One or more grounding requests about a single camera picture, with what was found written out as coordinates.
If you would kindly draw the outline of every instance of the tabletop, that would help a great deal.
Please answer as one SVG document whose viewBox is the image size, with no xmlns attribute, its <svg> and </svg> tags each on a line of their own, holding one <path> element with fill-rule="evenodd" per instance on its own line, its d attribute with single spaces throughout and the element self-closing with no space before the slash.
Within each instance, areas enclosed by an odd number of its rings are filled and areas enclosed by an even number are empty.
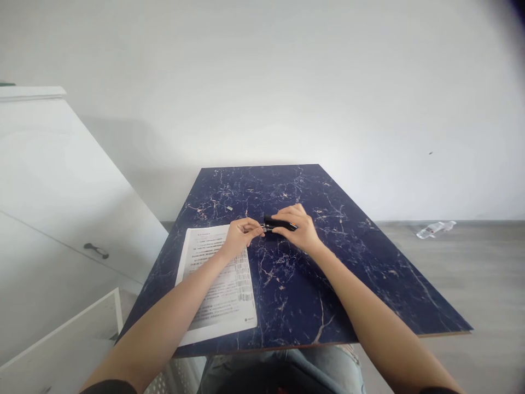
<svg viewBox="0 0 525 394">
<path fill-rule="evenodd" d="M 318 164 L 202 169 L 120 336 L 170 291 L 188 228 L 228 224 L 300 202 L 319 238 L 416 334 L 472 327 Z M 318 344 L 357 337 L 330 283 L 285 238 L 266 233 L 248 247 L 256 328 L 182 346 L 175 357 Z"/>
</svg>

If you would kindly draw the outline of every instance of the forearm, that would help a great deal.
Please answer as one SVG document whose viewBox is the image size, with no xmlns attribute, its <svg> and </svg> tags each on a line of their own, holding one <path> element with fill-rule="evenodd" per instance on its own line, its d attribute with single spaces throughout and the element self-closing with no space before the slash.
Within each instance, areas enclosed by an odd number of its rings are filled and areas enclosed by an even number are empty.
<svg viewBox="0 0 525 394">
<path fill-rule="evenodd" d="M 188 330 L 206 293 L 229 259 L 216 253 L 146 312 L 84 384 L 120 379 L 138 393 L 161 372 Z"/>
<path fill-rule="evenodd" d="M 348 313 L 359 342 L 395 392 L 463 392 L 419 338 L 326 247 L 311 253 Z"/>
</svg>

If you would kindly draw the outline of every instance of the dark blue marble table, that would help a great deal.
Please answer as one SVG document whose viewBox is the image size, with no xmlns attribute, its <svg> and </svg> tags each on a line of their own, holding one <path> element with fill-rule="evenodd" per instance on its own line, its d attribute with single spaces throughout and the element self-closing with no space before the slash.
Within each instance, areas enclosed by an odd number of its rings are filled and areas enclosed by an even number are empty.
<svg viewBox="0 0 525 394">
<path fill-rule="evenodd" d="M 121 336 L 173 288 L 186 229 L 245 216 L 261 222 L 297 202 L 321 240 L 416 334 L 472 329 L 326 171 L 308 164 L 202 169 Z M 248 248 L 257 328 L 180 347 L 175 357 L 357 342 L 317 265 L 285 238 L 266 235 Z"/>
</svg>

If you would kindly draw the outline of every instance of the paper document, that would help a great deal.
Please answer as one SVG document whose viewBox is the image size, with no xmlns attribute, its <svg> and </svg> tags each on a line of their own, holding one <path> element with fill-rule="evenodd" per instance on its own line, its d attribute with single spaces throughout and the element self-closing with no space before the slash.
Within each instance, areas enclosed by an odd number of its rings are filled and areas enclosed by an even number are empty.
<svg viewBox="0 0 525 394">
<path fill-rule="evenodd" d="M 188 229 L 175 286 L 220 249 L 230 225 Z M 246 248 L 230 261 L 208 290 L 179 346 L 257 327 Z"/>
</svg>

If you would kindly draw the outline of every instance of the clear plastic bottle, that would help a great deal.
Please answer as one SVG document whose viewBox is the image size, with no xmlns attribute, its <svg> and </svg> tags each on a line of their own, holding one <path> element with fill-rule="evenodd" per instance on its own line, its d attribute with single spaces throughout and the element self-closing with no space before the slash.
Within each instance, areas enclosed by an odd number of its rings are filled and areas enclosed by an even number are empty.
<svg viewBox="0 0 525 394">
<path fill-rule="evenodd" d="M 429 224 L 423 230 L 419 231 L 416 235 L 421 239 L 425 239 L 428 237 L 436 238 L 437 233 L 439 233 L 442 230 L 443 232 L 450 231 L 452 230 L 455 224 L 455 221 L 450 221 L 447 223 L 437 222 Z"/>
</svg>

